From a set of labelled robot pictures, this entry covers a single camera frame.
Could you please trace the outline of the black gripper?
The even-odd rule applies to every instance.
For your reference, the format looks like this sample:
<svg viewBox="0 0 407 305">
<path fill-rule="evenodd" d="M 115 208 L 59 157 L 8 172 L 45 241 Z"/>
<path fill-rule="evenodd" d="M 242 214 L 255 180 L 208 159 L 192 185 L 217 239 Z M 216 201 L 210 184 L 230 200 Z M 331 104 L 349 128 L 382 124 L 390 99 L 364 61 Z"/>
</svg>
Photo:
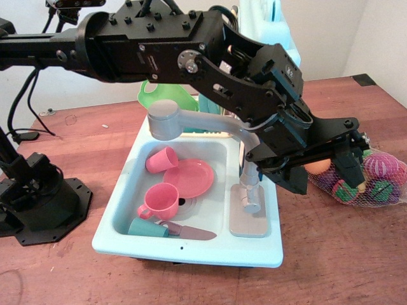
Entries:
<svg viewBox="0 0 407 305">
<path fill-rule="evenodd" d="M 324 159 L 350 187 L 365 181 L 361 162 L 369 145 L 356 118 L 318 118 L 306 106 L 246 107 L 245 127 L 260 141 L 245 150 L 245 161 L 291 193 L 307 193 L 304 166 Z"/>
</svg>

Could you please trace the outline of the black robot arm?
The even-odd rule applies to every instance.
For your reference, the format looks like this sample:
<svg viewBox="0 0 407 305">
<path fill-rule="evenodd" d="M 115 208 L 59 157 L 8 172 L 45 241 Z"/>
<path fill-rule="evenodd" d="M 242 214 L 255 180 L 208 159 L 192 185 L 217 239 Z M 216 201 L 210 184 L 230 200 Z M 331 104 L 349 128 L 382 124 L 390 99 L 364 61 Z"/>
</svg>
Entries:
<svg viewBox="0 0 407 305">
<path fill-rule="evenodd" d="M 61 66 L 106 83 L 188 84 L 247 123 L 260 143 L 245 158 L 277 185 L 305 194 L 304 166 L 325 159 L 350 187 L 362 184 L 369 144 L 358 120 L 314 116 L 283 47 L 246 38 L 223 18 L 217 10 L 178 13 L 170 1 L 127 1 L 58 34 L 2 32 L 1 68 Z"/>
</svg>

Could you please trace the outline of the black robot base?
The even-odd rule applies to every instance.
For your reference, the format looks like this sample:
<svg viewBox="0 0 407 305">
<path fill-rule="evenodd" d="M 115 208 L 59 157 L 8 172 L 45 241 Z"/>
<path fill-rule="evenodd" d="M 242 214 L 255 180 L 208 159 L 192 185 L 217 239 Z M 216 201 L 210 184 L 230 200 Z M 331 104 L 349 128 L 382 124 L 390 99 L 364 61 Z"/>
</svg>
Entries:
<svg viewBox="0 0 407 305">
<path fill-rule="evenodd" d="M 55 243 L 87 217 L 91 190 L 44 154 L 24 158 L 1 133 L 1 237 L 13 236 L 22 246 Z"/>
</svg>

